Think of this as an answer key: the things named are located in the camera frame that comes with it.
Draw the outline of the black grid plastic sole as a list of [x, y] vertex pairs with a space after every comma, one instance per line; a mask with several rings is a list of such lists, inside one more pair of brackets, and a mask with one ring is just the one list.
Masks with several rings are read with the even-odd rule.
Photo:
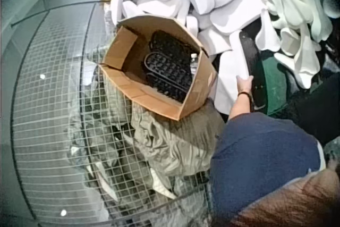
[[176, 37], [162, 30], [156, 30], [149, 41], [149, 49], [151, 51], [159, 51], [173, 57], [190, 57], [196, 53], [188, 44], [181, 42]]
[[148, 85], [157, 90], [157, 92], [180, 103], [183, 103], [186, 98], [187, 92], [185, 90], [152, 73], [146, 74], [146, 81]]
[[161, 52], [151, 52], [144, 58], [146, 69], [159, 77], [182, 87], [192, 83], [190, 67]]

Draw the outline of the heap of pale green soles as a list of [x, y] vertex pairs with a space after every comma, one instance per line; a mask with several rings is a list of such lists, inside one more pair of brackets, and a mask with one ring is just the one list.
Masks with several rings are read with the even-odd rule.
[[280, 49], [274, 58], [301, 88], [309, 89], [320, 71], [319, 44], [333, 32], [331, 20], [340, 18], [340, 9], [334, 0], [265, 0], [265, 5], [278, 16], [271, 23], [280, 30]]

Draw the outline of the brown cardboard box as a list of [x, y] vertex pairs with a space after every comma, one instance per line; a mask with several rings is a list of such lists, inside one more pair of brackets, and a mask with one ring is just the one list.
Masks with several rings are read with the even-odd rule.
[[[141, 62], [150, 52], [149, 41], [157, 30], [164, 31], [191, 46], [198, 54], [198, 69], [183, 103], [147, 85]], [[116, 36], [100, 68], [111, 84], [131, 101], [177, 121], [205, 103], [217, 79], [217, 72], [202, 43], [184, 25], [176, 19], [146, 14], [121, 20], [117, 24]]]

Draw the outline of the person's left hand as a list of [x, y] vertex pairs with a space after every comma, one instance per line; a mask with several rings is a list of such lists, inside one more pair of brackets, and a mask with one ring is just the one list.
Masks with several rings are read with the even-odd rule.
[[247, 79], [241, 78], [239, 75], [236, 76], [237, 90], [238, 93], [251, 93], [252, 90], [253, 76], [249, 76]]

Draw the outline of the black machine panel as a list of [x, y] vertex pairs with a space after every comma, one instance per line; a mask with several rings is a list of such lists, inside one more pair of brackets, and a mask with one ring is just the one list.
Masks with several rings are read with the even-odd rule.
[[246, 32], [241, 31], [239, 33], [239, 39], [245, 56], [249, 75], [253, 76], [251, 90], [253, 109], [255, 112], [266, 114], [268, 108], [268, 96], [264, 67], [260, 58], [260, 53], [255, 45], [255, 42]]

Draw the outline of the green machine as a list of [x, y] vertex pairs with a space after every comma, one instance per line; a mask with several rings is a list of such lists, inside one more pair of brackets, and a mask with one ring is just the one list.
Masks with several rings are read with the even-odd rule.
[[267, 93], [267, 114], [273, 115], [300, 92], [293, 74], [275, 58], [271, 51], [260, 53]]

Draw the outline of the white foam sole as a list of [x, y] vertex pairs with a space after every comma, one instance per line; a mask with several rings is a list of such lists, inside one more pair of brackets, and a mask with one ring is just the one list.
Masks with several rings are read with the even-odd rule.
[[231, 48], [233, 52], [235, 74], [243, 78], [246, 78], [249, 76], [249, 70], [248, 70], [244, 50], [241, 45], [240, 33], [241, 33], [241, 30], [237, 30], [233, 32], [229, 36], [229, 40], [230, 40]]

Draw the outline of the clear plastic water bottle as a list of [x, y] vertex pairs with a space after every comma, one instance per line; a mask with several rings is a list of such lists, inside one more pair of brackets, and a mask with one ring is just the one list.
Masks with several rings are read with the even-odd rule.
[[191, 62], [190, 62], [190, 71], [192, 78], [196, 75], [197, 69], [198, 69], [198, 61], [199, 61], [199, 56], [196, 53], [191, 54]]

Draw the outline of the heap of grey plastic bags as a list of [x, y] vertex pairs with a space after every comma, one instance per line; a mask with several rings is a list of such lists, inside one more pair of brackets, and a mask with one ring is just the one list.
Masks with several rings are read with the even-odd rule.
[[71, 196], [111, 218], [146, 211], [207, 181], [223, 127], [211, 102], [180, 121], [131, 102], [98, 70], [72, 72], [67, 159]]

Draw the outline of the white foam sheet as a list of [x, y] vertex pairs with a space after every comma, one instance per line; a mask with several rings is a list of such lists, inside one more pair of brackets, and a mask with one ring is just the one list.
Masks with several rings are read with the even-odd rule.
[[234, 102], [237, 99], [238, 90], [236, 82], [233, 52], [226, 51], [220, 56], [218, 80], [214, 99], [215, 109], [225, 115], [229, 115]]

